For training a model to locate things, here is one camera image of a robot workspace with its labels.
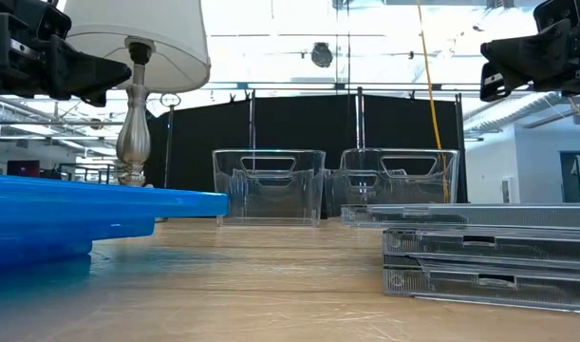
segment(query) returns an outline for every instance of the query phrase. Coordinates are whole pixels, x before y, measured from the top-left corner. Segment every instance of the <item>white lampshade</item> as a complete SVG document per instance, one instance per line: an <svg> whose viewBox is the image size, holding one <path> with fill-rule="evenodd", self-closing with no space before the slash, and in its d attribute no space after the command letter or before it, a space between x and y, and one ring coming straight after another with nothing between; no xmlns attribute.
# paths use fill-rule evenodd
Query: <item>white lampshade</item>
<svg viewBox="0 0 580 342"><path fill-rule="evenodd" d="M125 39L154 42L144 82L151 91L190 91L209 81L200 0L67 0L64 12L72 19L66 40L81 52L133 67Z"/></svg>

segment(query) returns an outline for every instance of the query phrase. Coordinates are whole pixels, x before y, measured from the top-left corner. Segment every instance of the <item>black backdrop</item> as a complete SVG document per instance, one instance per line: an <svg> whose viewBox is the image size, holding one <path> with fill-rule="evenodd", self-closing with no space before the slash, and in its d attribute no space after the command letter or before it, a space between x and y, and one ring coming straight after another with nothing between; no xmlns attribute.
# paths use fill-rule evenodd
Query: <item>black backdrop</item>
<svg viewBox="0 0 580 342"><path fill-rule="evenodd" d="M437 148L429 102L365 96L365 147ZM357 147L355 96L256 98L256 148L320 149L336 169L344 150ZM460 150L458 202L466 202L462 114L454 102L436 102L441 145ZM151 157L146 181L163 186L168 114L148 124ZM177 110L169 188L214 191L212 151L250 148L250 102Z"/></svg>
<svg viewBox="0 0 580 342"><path fill-rule="evenodd" d="M364 96L365 147L437 149L428 100ZM441 148L460 151L457 202L467 202L462 110L435 101Z"/></svg>
<svg viewBox="0 0 580 342"><path fill-rule="evenodd" d="M146 182L163 187L169 114L148 123L151 156L144 166ZM168 187L178 190L214 191L212 151L249 148L250 102L217 104L174 115L174 133Z"/></svg>
<svg viewBox="0 0 580 342"><path fill-rule="evenodd" d="M326 168L357 146L355 97L256 99L255 147L326 151Z"/></svg>

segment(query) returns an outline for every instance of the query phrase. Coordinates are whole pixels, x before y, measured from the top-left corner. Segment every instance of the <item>silver lamp base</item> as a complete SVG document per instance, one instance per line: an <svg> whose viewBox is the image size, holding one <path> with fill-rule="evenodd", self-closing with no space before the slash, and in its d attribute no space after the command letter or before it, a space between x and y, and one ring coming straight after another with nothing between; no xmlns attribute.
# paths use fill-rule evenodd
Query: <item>silver lamp base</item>
<svg viewBox="0 0 580 342"><path fill-rule="evenodd" d="M124 164L119 183L143 186L142 168L150 155L150 133L146 123L146 99L149 90L144 85L144 66L134 65L134 84L127 88L129 111L117 140L117 157Z"/></svg>

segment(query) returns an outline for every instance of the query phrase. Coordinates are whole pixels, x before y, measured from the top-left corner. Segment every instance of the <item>stacked plastic trays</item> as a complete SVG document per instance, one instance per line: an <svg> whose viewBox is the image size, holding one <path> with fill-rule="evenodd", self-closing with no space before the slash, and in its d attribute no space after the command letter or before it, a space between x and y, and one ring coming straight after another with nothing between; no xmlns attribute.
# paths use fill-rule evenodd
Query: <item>stacked plastic trays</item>
<svg viewBox="0 0 580 342"><path fill-rule="evenodd" d="M157 217L224 215L226 195L0 176L0 267L84 255L149 236Z"/></svg>
<svg viewBox="0 0 580 342"><path fill-rule="evenodd" d="M345 206L343 222L385 229L388 295L580 312L580 205Z"/></svg>

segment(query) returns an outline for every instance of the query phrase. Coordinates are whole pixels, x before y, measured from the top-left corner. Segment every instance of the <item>blue object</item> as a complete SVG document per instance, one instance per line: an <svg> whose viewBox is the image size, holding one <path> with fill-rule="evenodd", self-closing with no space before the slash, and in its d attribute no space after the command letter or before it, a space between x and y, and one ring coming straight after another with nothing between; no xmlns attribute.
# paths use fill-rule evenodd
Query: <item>blue object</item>
<svg viewBox="0 0 580 342"><path fill-rule="evenodd" d="M91 252L92 246L91 241L83 241L0 248L0 268L82 256Z"/></svg>
<svg viewBox="0 0 580 342"><path fill-rule="evenodd" d="M0 176L0 223L213 217L223 194Z"/></svg>
<svg viewBox="0 0 580 342"><path fill-rule="evenodd" d="M153 218L0 223L0 249L91 242L108 238L145 237L153 234L154 227Z"/></svg>
<svg viewBox="0 0 580 342"><path fill-rule="evenodd" d="M149 236L155 218L227 212L220 194L0 176L0 268L86 255L94 240Z"/></svg>
<svg viewBox="0 0 580 342"><path fill-rule="evenodd" d="M0 268L86 255L93 240L145 237L153 234L153 218L119 223L71 221L0 223Z"/></svg>

